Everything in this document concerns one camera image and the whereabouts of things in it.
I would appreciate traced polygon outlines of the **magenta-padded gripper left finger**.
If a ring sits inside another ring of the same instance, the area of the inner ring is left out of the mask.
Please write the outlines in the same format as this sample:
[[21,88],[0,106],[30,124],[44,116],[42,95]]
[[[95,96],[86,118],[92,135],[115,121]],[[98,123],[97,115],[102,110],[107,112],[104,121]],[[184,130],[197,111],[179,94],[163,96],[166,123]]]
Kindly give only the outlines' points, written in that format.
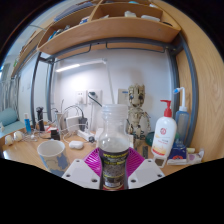
[[62,178],[84,188],[99,189],[101,173],[101,159],[96,148],[84,159],[75,159]]

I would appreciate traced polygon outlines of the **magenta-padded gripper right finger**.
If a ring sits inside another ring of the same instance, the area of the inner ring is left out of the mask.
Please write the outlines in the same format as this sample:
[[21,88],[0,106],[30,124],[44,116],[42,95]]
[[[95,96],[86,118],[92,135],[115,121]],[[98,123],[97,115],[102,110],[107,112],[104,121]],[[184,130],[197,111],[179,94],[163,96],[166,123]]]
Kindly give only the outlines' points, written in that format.
[[127,186],[129,189],[143,187],[164,177],[163,172],[152,159],[144,159],[130,148],[127,157]]

